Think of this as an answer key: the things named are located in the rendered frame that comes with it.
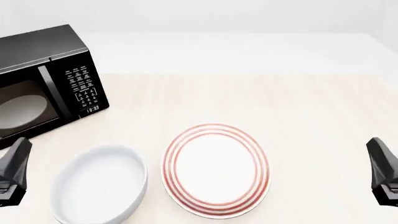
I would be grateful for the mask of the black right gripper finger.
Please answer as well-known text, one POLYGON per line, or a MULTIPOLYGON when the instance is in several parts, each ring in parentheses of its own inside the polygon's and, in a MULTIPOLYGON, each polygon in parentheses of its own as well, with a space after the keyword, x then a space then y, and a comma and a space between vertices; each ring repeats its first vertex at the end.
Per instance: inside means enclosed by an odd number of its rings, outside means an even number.
POLYGON ((370 139, 366 147, 371 161, 371 186, 398 184, 398 157, 379 138, 370 139))

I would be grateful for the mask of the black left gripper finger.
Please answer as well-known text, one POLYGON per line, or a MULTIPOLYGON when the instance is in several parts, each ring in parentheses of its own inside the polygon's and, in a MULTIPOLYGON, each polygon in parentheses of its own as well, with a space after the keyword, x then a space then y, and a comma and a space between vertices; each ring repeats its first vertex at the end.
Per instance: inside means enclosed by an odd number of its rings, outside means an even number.
POLYGON ((19 138, 0 158, 0 180, 11 185, 27 187, 26 171, 32 143, 27 138, 19 138))

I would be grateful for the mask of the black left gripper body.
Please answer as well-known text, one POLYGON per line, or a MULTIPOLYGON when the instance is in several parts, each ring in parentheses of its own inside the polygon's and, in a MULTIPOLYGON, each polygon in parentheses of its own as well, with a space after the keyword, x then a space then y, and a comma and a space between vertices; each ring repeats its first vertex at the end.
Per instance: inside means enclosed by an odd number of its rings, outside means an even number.
POLYGON ((18 206, 27 190, 27 181, 0 180, 0 207, 18 206))

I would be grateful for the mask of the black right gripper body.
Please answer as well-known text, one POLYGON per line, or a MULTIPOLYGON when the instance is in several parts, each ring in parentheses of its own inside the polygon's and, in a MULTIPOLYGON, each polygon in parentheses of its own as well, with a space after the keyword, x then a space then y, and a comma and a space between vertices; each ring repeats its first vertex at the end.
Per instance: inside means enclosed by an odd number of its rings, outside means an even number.
POLYGON ((398 179, 386 183, 372 181, 371 188, 379 205, 398 207, 398 179))

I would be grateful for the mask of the black microwave oven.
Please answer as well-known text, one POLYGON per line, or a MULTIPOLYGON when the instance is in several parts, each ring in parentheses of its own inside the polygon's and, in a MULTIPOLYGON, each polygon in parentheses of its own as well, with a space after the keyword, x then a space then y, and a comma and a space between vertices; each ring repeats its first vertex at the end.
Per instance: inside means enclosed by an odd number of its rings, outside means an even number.
POLYGON ((0 150, 108 107, 90 50, 70 25, 0 38, 0 150))

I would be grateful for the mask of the white oval baking dish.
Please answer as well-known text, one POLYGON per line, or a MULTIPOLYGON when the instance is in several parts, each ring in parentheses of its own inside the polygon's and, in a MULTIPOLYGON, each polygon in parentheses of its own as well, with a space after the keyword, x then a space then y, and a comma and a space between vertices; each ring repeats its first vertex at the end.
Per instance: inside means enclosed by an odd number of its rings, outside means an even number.
POLYGON ((80 154, 55 179, 50 206, 59 224, 122 224, 141 204, 147 166, 130 147, 104 145, 80 154))

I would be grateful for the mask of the white plate with red rings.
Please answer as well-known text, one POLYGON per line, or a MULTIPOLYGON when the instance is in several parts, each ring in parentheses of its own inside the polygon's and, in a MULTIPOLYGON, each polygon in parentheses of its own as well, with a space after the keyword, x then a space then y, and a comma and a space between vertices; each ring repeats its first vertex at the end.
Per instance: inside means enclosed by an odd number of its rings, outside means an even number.
POLYGON ((247 132, 227 124, 199 124, 181 132, 166 148, 160 170, 177 205, 215 220, 250 212, 271 185, 263 148, 247 132))

